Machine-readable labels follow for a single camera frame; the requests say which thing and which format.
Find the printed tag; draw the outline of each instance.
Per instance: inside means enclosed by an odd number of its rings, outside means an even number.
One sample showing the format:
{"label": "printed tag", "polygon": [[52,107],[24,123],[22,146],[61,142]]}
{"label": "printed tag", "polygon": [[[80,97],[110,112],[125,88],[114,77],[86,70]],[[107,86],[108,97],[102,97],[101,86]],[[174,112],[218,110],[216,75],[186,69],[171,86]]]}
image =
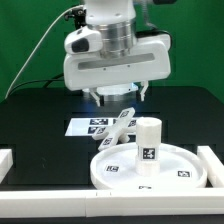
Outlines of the printed tag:
{"label": "printed tag", "polygon": [[178,177],[191,177],[191,172],[189,171],[177,171]]}
{"label": "printed tag", "polygon": [[106,128],[99,128],[96,134],[97,134],[97,135],[102,134],[102,133],[105,131],[105,129],[106,129]]}
{"label": "printed tag", "polygon": [[148,186],[139,186],[139,189],[140,190],[142,190],[142,189],[149,190],[149,189],[152,189],[152,188],[148,187]]}
{"label": "printed tag", "polygon": [[94,134],[98,127],[89,127],[88,134]]}
{"label": "printed tag", "polygon": [[128,110],[127,110],[127,111],[124,111],[124,112],[120,115],[120,118],[122,118],[122,117],[127,117],[128,114],[129,114],[129,111],[128,111]]}
{"label": "printed tag", "polygon": [[143,149],[143,160],[154,160],[155,149]]}
{"label": "printed tag", "polygon": [[107,138],[104,140],[103,145],[110,145],[110,143],[112,142],[113,138]]}
{"label": "printed tag", "polygon": [[136,120],[132,120],[130,124],[128,125],[128,127],[133,127],[133,126],[136,126]]}
{"label": "printed tag", "polygon": [[106,167],[107,172],[113,172],[117,173],[119,171],[119,166],[107,166]]}
{"label": "printed tag", "polygon": [[90,125],[108,125],[108,119],[90,119]]}

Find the white foam block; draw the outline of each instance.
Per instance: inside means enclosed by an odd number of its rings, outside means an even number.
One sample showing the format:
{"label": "white foam block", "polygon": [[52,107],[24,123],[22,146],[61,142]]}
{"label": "white foam block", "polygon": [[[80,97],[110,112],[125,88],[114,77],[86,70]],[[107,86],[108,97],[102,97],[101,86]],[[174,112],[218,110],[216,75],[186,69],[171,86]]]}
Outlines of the white foam block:
{"label": "white foam block", "polygon": [[87,191],[0,192],[0,218],[85,217]]}
{"label": "white foam block", "polygon": [[198,157],[204,163],[213,187],[224,187],[224,166],[209,146],[199,146]]}
{"label": "white foam block", "polygon": [[86,200],[86,216],[223,214],[223,189],[98,191]]}
{"label": "white foam block", "polygon": [[0,150],[0,183],[5,178],[6,174],[9,172],[13,164],[12,160],[12,150],[11,149],[1,149]]}

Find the marker sticker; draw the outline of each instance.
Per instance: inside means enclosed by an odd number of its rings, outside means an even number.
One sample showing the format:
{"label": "marker sticker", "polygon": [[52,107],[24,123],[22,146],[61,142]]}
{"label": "marker sticker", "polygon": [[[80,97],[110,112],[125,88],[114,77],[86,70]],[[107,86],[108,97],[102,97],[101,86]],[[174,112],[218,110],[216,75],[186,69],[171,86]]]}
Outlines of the marker sticker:
{"label": "marker sticker", "polygon": [[143,149],[143,160],[155,160],[156,154],[155,149]]}
{"label": "marker sticker", "polygon": [[93,127],[93,126],[92,127],[89,127],[88,134],[94,134],[97,128],[98,127]]}
{"label": "marker sticker", "polygon": [[117,173],[119,171],[119,166],[107,166],[107,172]]}
{"label": "marker sticker", "polygon": [[191,177],[191,172],[189,172],[189,171],[177,171],[177,176],[178,177],[190,178]]}
{"label": "marker sticker", "polygon": [[90,119],[90,125],[108,125],[108,119],[104,118]]}
{"label": "marker sticker", "polygon": [[121,114],[120,118],[122,118],[122,117],[127,117],[128,114],[129,114],[129,111],[126,110],[126,111],[124,111],[124,112]]}
{"label": "marker sticker", "polygon": [[105,139],[103,145],[110,145],[110,143],[112,142],[113,138],[107,138]]}

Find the white block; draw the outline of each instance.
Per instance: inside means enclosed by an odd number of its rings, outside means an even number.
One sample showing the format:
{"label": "white block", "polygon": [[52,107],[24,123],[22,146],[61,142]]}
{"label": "white block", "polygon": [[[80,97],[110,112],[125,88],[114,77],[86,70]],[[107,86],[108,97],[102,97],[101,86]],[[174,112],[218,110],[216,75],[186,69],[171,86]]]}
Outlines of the white block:
{"label": "white block", "polygon": [[196,214],[224,214],[224,190],[106,191],[86,202],[87,217]]}
{"label": "white block", "polygon": [[0,192],[0,218],[85,217],[86,191]]}
{"label": "white block", "polygon": [[198,157],[204,163],[213,187],[224,187],[224,166],[209,146],[199,146]]}
{"label": "white block", "polygon": [[0,150],[0,184],[5,178],[6,174],[9,172],[12,164],[13,164],[12,150],[1,149]]}

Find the white cylinder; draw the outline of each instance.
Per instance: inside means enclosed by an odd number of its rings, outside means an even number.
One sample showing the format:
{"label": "white cylinder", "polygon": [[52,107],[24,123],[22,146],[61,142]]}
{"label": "white cylinder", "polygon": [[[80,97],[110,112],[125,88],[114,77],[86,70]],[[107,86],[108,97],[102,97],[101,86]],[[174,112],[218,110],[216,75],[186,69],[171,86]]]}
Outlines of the white cylinder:
{"label": "white cylinder", "polygon": [[142,148],[157,148],[161,144],[162,121],[139,118],[136,123],[136,143]]}
{"label": "white cylinder", "polygon": [[153,177],[159,174],[159,161],[142,161],[138,156],[135,157],[136,172],[144,177]]}
{"label": "white cylinder", "polygon": [[161,144],[162,121],[156,118],[140,118],[136,123],[138,155],[135,158],[136,172],[152,177],[160,172],[158,149]]}

